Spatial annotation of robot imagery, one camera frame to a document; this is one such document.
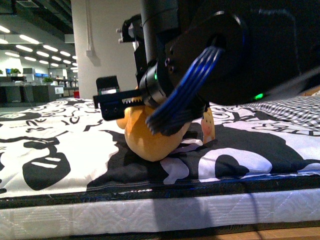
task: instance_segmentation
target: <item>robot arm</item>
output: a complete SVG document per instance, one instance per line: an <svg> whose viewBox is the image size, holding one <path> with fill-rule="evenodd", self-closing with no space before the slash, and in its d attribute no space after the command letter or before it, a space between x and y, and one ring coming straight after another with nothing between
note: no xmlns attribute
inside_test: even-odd
<svg viewBox="0 0 320 240"><path fill-rule="evenodd" d="M318 0L141 0L141 18L122 26L124 42L139 43L139 89L94 96L96 107L112 120L148 105L156 109L150 130L171 135L201 117L206 102L299 95L320 85L319 9ZM136 96L143 101L119 101Z"/></svg>

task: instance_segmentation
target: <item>wooden floor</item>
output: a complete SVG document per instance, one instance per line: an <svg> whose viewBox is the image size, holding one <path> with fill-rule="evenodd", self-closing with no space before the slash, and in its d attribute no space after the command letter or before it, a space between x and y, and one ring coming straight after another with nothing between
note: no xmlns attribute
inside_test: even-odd
<svg viewBox="0 0 320 240"><path fill-rule="evenodd" d="M262 230L180 240L320 240L320 227Z"/></svg>

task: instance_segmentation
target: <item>blue cable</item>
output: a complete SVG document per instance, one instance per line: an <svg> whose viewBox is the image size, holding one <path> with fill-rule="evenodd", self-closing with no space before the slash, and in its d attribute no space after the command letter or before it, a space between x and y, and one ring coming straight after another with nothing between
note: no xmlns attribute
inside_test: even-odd
<svg viewBox="0 0 320 240"><path fill-rule="evenodd" d="M193 61L168 99L146 119L153 134L165 132L191 120L190 113L183 111L206 82L222 52L220 48L209 46Z"/></svg>

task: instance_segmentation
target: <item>stuffed toy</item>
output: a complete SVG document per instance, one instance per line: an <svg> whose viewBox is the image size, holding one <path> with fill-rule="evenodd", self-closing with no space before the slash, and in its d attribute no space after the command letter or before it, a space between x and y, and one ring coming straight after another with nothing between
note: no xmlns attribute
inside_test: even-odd
<svg viewBox="0 0 320 240"><path fill-rule="evenodd" d="M175 150L190 126L190 122L187 122L177 133L171 136L165 136L161 133L152 135L146 125L146 119L153 111L154 109L148 106L128 107L124 111L124 118L116 120L117 125L124 129L125 141L129 148L141 158L151 162L160 161ZM203 124L201 121L201 125L204 126L203 129L206 129L205 136L211 136L212 138L213 131L212 139L214 139L212 113L211 115L206 114L205 119Z"/></svg>
<svg viewBox="0 0 320 240"><path fill-rule="evenodd" d="M206 144L216 138L215 122L210 107L208 107L207 111L203 113L203 119L201 119L201 129L203 132L203 144Z"/></svg>

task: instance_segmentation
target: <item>ceiling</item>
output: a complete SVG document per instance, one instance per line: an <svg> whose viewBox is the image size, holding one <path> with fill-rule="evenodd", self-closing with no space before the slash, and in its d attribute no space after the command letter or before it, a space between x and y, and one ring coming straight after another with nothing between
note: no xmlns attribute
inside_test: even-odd
<svg viewBox="0 0 320 240"><path fill-rule="evenodd" d="M62 64L62 61L52 59L52 56L75 62L74 42L66 43L65 37L73 38L73 23L70 0L0 0L0 26L10 30L10 33L0 31L0 39L5 39L8 44L0 44L0 50L19 52L22 57L35 58L50 63ZM40 42L32 44L20 35L26 35ZM16 47L22 45L31 48L27 52ZM45 49L49 45L58 49L53 52ZM40 56L37 51L49 54L49 57ZM71 56L60 54L60 51L70 53Z"/></svg>

